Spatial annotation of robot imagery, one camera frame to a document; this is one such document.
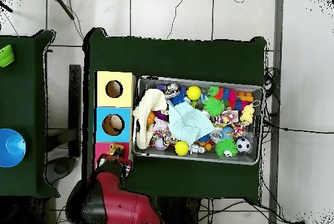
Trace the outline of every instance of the blue funnel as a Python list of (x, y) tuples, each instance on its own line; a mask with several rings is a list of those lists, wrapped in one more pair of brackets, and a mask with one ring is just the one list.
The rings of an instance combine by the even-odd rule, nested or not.
[(0, 129), (0, 167), (14, 167), (25, 154), (23, 137), (12, 129)]

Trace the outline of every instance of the box hole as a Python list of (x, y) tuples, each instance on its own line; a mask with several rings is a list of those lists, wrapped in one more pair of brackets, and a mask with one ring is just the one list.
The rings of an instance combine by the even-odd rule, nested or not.
[(118, 136), (121, 134), (124, 125), (123, 118), (118, 114), (109, 114), (102, 122), (103, 131), (110, 136)]
[(106, 85), (106, 94), (111, 98), (118, 98), (123, 93), (123, 86), (118, 81), (109, 81)]

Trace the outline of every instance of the light blue cloth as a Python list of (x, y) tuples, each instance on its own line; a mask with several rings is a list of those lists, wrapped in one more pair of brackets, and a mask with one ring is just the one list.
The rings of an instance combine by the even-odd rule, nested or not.
[(214, 128), (207, 116), (188, 102), (169, 103), (169, 128), (173, 136), (191, 146), (196, 140), (211, 133)]

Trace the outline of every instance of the gray plastic bin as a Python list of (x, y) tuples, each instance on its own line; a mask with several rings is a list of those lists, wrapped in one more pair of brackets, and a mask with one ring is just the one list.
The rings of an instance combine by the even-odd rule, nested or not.
[(254, 107), (254, 117), (253, 123), (247, 127), (246, 138), (251, 143), (251, 149), (248, 153), (237, 153), (231, 158), (219, 157), (215, 149), (211, 151), (206, 151), (203, 154), (194, 153), (186, 154), (185, 156), (178, 156), (174, 153), (174, 148), (169, 146), (163, 151), (157, 150), (154, 147), (148, 147), (141, 150), (136, 145), (136, 133), (138, 131), (137, 119), (134, 118), (133, 136), (132, 136), (132, 150), (137, 156), (152, 156), (156, 158), (169, 158), (169, 159), (184, 159), (193, 161), (209, 161), (213, 163), (234, 163), (243, 165), (254, 165), (258, 162), (260, 158), (260, 146), (262, 137), (262, 111), (264, 110), (264, 89), (259, 86), (249, 86), (249, 85), (237, 85), (237, 84), (226, 84), (217, 82), (205, 82), (205, 81), (194, 81), (194, 80), (184, 80), (184, 79), (173, 79), (164, 77), (152, 77), (152, 76), (142, 76), (139, 77), (137, 83), (137, 90), (135, 99), (141, 99), (144, 91), (147, 89), (156, 88), (157, 84), (170, 84), (176, 83), (179, 86), (198, 86), (202, 91), (207, 91), (210, 86), (219, 86), (228, 89), (233, 89), (235, 91), (251, 92), (253, 94), (254, 100), (259, 100), (260, 105)]

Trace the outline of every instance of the green tablecloth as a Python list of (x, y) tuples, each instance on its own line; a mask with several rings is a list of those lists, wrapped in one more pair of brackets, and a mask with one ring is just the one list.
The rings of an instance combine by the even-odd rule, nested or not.
[(0, 128), (16, 130), (27, 144), (21, 163), (12, 168), (0, 167), (2, 196), (58, 196), (43, 177), (46, 158), (43, 59), (44, 49), (53, 36), (54, 32), (48, 30), (32, 37), (0, 36), (0, 49), (10, 44), (15, 59), (0, 68)]
[[(93, 141), (94, 72), (123, 71), (142, 75), (263, 86), (262, 37), (250, 42), (155, 40), (106, 37), (93, 28), (84, 42), (89, 69), (87, 152)], [(87, 157), (91, 171), (91, 155)], [(134, 157), (134, 170), (124, 188), (151, 196), (233, 197), (258, 203), (260, 163), (253, 166)]]

